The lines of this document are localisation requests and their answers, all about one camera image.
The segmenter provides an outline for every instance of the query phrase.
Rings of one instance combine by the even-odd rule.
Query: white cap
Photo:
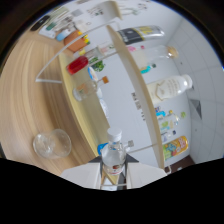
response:
[[[120,128],[109,128],[107,130],[107,137],[110,142],[118,142],[121,140],[122,130]]]
[[[182,75],[182,77],[187,81],[187,89],[191,89],[193,86],[193,81],[189,75]]]

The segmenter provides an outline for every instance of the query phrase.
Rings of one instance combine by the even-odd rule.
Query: cup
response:
[[[68,134],[55,129],[51,132],[38,134],[33,141],[35,152],[47,159],[58,159],[69,155],[71,152],[71,140]]]

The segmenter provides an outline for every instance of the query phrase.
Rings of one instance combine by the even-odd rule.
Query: orange bottle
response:
[[[76,39],[78,36],[80,36],[82,33],[79,30],[74,31],[69,36],[67,36],[64,39],[64,44],[67,45],[74,39]],[[75,43],[71,44],[68,49],[72,52],[76,52],[82,48],[84,48],[86,45],[89,44],[89,40],[86,38],[86,36],[82,37],[81,39],[77,40]]]
[[[185,136],[181,136],[171,142],[163,145],[164,159],[167,160],[173,156],[177,156],[188,149],[188,140]]]

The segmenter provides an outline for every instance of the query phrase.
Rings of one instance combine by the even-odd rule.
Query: wooden tabletop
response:
[[[35,82],[42,67],[62,47],[56,40],[27,31],[12,50],[0,78],[0,142],[6,158],[58,176],[95,158],[73,119],[62,84]],[[40,78],[60,80],[60,72],[56,58]],[[70,136],[71,153],[56,160],[39,157],[33,139],[56,128]]]

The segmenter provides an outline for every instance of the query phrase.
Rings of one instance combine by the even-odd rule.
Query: white container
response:
[[[147,84],[153,104],[161,103],[167,99],[182,94],[192,88],[193,82],[189,75],[171,76],[166,79]]]

